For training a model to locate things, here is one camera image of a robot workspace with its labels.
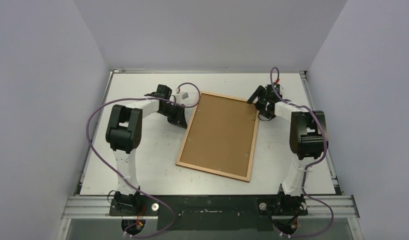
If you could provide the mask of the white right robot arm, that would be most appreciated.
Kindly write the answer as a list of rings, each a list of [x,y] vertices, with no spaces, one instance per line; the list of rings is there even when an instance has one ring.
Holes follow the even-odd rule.
[[[290,124],[289,147],[293,158],[286,178],[280,186],[275,200],[276,210],[283,215],[292,210],[305,210],[305,182],[312,166],[320,163],[327,155],[328,133],[325,113],[298,105],[281,96],[279,84],[258,86],[250,98],[259,116],[268,120],[282,118]]]

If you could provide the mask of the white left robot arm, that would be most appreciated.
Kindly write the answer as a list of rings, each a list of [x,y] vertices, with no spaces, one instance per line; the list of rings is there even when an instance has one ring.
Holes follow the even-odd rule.
[[[188,97],[187,92],[178,89],[173,93],[171,88],[160,84],[156,91],[146,94],[144,100],[112,107],[105,140],[116,160],[118,183],[112,201],[114,209],[133,216],[145,208],[136,170],[136,149],[142,139],[143,119],[158,113],[170,124],[186,129],[188,124],[183,106]]]

